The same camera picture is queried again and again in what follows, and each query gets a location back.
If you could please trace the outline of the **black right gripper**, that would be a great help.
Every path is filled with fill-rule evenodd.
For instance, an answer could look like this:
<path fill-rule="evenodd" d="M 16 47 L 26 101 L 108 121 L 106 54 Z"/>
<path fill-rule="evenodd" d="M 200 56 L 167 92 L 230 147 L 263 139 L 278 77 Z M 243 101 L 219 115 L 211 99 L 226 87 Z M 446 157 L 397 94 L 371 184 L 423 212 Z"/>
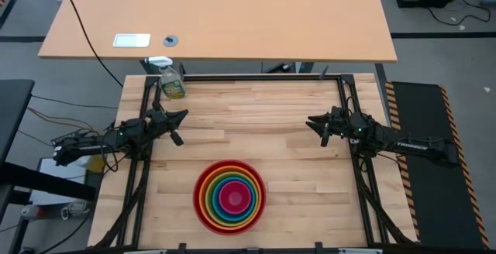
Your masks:
<path fill-rule="evenodd" d="M 349 134 L 349 119 L 340 107 L 332 106 L 326 115 L 309 116 L 308 120 L 310 122 L 305 124 L 318 135 L 322 135 L 321 146 L 328 146 L 332 135 L 344 139 Z"/>

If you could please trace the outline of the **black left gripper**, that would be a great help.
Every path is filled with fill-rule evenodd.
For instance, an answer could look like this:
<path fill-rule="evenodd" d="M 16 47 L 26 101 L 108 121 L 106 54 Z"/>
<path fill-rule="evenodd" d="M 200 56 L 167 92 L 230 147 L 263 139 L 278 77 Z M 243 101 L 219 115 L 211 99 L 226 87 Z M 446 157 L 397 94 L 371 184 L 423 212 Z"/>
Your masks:
<path fill-rule="evenodd" d="M 189 110 L 177 112 L 165 111 L 160 103 L 153 103 L 152 109 L 146 113 L 150 121 L 145 128 L 145 142 L 152 142 L 163 134 L 169 133 L 176 146 L 184 144 L 183 139 L 177 133 L 177 129 L 188 115 Z"/>

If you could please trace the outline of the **green plastic bowl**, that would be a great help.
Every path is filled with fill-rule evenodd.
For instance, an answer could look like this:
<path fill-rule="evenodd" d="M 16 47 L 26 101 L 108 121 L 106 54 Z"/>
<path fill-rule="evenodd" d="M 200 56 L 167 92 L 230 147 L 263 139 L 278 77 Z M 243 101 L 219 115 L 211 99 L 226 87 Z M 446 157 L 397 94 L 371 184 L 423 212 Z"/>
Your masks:
<path fill-rule="evenodd" d="M 226 177 L 234 176 L 243 177 L 253 185 L 255 190 L 256 207 L 247 219 L 237 223 L 228 223 L 227 221 L 220 219 L 215 213 L 212 206 L 212 194 L 215 185 L 220 180 Z M 205 221 L 208 222 L 213 228 L 217 228 L 222 232 L 239 232 L 241 229 L 246 229 L 254 224 L 259 217 L 264 205 L 264 189 L 252 173 L 237 170 L 234 167 L 226 170 L 222 168 L 215 172 L 211 172 L 204 179 L 204 182 L 201 185 L 200 194 L 198 195 L 198 204 Z"/>

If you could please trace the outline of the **blue plastic bowl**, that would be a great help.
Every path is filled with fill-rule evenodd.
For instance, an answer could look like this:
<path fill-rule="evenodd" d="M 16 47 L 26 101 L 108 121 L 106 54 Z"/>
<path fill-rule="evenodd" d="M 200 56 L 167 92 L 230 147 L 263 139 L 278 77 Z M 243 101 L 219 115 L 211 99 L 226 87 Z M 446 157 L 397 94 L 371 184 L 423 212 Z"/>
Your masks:
<path fill-rule="evenodd" d="M 250 192 L 251 192 L 250 206 L 243 213 L 238 214 L 238 215 L 228 214 L 227 212 L 225 212 L 221 208 L 221 206 L 219 204 L 219 191 L 220 191 L 221 187 L 226 182 L 228 182 L 229 180 L 240 180 L 240 181 L 244 182 L 244 184 L 247 184 L 248 185 L 248 187 L 250 189 Z M 241 221 L 247 219 L 251 215 L 251 213 L 254 211 L 254 208 L 256 207 L 256 199 L 255 199 L 255 190 L 254 190 L 254 187 L 253 187 L 253 185 L 248 180 L 246 180 L 243 177 L 234 176 L 234 177 L 223 178 L 214 187 L 213 194 L 212 194 L 212 206 L 213 206 L 213 209 L 214 209 L 215 213 L 223 221 L 227 221 L 228 223 L 241 222 Z"/>

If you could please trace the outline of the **small pink plastic bowl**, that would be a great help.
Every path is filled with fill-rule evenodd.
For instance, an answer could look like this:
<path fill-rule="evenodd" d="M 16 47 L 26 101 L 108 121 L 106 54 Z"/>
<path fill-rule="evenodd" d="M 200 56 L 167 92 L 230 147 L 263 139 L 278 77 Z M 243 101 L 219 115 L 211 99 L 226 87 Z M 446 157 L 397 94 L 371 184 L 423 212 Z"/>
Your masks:
<path fill-rule="evenodd" d="M 250 202 L 250 189 L 240 180 L 229 180 L 219 191 L 219 204 L 228 214 L 243 213 L 250 206 Z"/>

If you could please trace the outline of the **clear spray bottle white trigger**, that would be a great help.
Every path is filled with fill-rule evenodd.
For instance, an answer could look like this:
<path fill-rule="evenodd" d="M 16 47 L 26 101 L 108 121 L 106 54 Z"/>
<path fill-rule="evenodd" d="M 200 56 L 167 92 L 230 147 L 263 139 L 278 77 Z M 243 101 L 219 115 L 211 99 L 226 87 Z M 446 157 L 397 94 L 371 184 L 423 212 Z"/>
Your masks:
<path fill-rule="evenodd" d="M 169 57 L 148 57 L 145 62 L 160 73 L 160 88 L 170 99 L 185 98 L 187 92 L 183 77 L 173 68 L 173 60 Z"/>

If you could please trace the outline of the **white flat rectangular device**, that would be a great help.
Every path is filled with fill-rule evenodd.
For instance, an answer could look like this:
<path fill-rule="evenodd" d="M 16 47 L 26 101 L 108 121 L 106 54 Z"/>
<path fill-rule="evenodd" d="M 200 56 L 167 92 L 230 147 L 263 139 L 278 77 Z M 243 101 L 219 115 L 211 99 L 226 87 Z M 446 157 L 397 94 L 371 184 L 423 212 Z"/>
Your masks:
<path fill-rule="evenodd" d="M 113 40 L 115 48 L 147 48 L 151 35 L 148 33 L 120 33 Z"/>

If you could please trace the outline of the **plastic bottle yellow liquid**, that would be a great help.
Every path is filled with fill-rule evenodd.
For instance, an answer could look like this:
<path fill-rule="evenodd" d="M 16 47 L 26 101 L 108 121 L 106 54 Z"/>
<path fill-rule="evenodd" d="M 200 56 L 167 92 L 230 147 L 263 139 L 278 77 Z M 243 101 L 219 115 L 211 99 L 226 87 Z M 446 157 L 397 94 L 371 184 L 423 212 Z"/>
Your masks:
<path fill-rule="evenodd" d="M 93 173 L 101 173 L 105 169 L 105 162 L 99 155 L 83 156 L 74 163 Z"/>

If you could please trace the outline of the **large light wooden desk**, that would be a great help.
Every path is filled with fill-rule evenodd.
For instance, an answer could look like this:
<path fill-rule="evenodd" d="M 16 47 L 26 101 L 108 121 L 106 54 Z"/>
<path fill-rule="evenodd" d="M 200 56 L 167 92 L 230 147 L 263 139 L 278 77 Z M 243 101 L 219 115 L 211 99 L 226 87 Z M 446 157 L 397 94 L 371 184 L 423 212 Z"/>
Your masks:
<path fill-rule="evenodd" d="M 150 45 L 115 48 L 120 33 L 148 33 Z M 381 0 L 63 0 L 39 56 L 397 60 Z"/>

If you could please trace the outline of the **white box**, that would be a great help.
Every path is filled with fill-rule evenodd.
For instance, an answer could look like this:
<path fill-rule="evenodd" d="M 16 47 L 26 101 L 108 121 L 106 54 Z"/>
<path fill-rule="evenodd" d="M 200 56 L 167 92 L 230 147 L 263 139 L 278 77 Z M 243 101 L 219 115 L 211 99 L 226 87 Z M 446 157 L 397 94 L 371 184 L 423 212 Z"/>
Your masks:
<path fill-rule="evenodd" d="M 68 179 L 75 183 L 87 184 L 87 169 L 81 166 L 78 162 L 71 163 L 67 166 L 57 166 L 55 161 L 50 158 L 42 158 L 40 160 L 39 172 Z M 68 204 L 74 200 L 73 197 L 49 194 L 40 190 L 31 192 L 29 201 L 37 206 L 47 206 L 56 204 Z"/>

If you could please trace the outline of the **black side table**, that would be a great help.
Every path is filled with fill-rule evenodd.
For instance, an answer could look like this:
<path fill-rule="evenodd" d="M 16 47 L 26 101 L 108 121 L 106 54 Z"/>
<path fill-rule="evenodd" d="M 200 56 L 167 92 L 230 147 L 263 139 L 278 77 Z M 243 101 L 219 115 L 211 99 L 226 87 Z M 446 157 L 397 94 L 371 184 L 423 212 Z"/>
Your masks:
<path fill-rule="evenodd" d="M 33 87 L 32 80 L 0 80 L 0 208 L 14 203 L 13 190 L 16 186 L 86 201 L 94 200 L 94 187 L 6 161 Z"/>

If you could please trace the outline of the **small silver can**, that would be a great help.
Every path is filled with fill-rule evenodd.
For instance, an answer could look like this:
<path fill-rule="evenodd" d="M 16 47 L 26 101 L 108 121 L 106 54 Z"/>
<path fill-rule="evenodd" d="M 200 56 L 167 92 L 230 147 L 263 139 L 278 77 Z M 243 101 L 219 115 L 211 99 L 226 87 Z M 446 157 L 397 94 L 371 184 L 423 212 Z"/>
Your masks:
<path fill-rule="evenodd" d="M 21 216 L 25 219 L 38 218 L 42 213 L 43 209 L 33 204 L 25 205 L 20 211 Z"/>

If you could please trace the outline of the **black aluminium table frame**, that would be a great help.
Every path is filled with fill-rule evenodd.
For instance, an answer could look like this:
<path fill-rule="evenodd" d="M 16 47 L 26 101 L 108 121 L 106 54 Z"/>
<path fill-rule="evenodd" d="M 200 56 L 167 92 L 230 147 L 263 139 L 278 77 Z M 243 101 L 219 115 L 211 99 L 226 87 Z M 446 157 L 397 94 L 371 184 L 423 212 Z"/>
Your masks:
<path fill-rule="evenodd" d="M 364 221 L 345 139 L 321 147 L 306 125 L 356 94 L 363 112 L 386 122 L 373 74 L 355 74 L 353 88 L 315 75 L 208 75 L 189 81 L 188 95 L 164 99 L 171 111 L 187 110 L 183 146 L 164 136 L 153 144 L 138 246 L 209 253 L 268 249 L 361 247 L 379 242 L 375 216 Z M 240 235 L 208 230 L 193 208 L 193 189 L 204 169 L 220 160 L 242 160 L 262 177 L 267 203 L 260 220 Z"/>

